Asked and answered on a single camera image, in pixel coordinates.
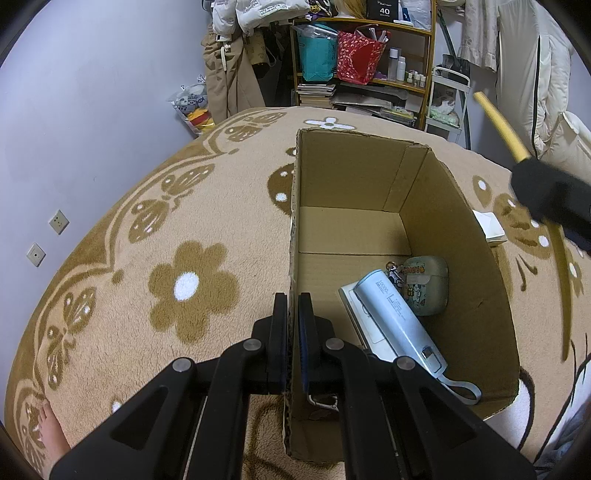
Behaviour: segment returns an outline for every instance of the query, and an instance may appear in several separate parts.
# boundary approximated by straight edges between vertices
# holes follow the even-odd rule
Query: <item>wall socket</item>
[[[41,263],[41,260],[45,258],[45,252],[41,249],[39,245],[33,244],[32,247],[29,249],[29,252],[27,253],[27,258],[31,261],[33,265],[38,267]]]
[[[49,220],[49,225],[51,225],[51,228],[53,228],[58,235],[64,231],[64,228],[68,226],[68,223],[70,223],[70,221],[61,210],[58,210],[56,214],[51,217],[51,220]]]

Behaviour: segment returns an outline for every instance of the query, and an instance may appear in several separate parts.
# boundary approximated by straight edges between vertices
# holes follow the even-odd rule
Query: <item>white flower center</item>
[[[190,299],[199,286],[199,277],[195,272],[185,272],[174,282],[174,298],[178,301]]]

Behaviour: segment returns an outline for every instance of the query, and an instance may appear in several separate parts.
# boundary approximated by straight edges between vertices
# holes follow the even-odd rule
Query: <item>white jacket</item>
[[[252,35],[256,27],[300,17],[309,10],[307,0],[215,0],[213,31],[218,41],[230,41],[236,20],[246,35]]]

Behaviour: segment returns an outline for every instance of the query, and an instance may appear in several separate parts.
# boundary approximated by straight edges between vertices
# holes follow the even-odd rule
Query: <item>bottle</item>
[[[396,81],[396,74],[398,70],[398,49],[390,49],[390,63],[388,64],[388,80]]]
[[[398,57],[398,66],[396,68],[396,81],[404,81],[404,73],[406,72],[406,59],[404,57]]]

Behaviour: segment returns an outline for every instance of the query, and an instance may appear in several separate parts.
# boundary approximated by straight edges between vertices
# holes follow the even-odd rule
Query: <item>red bag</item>
[[[386,31],[386,41],[380,42],[364,36],[359,28],[355,33],[339,31],[336,74],[346,82],[367,85],[374,78],[378,60],[384,52],[390,32]]]

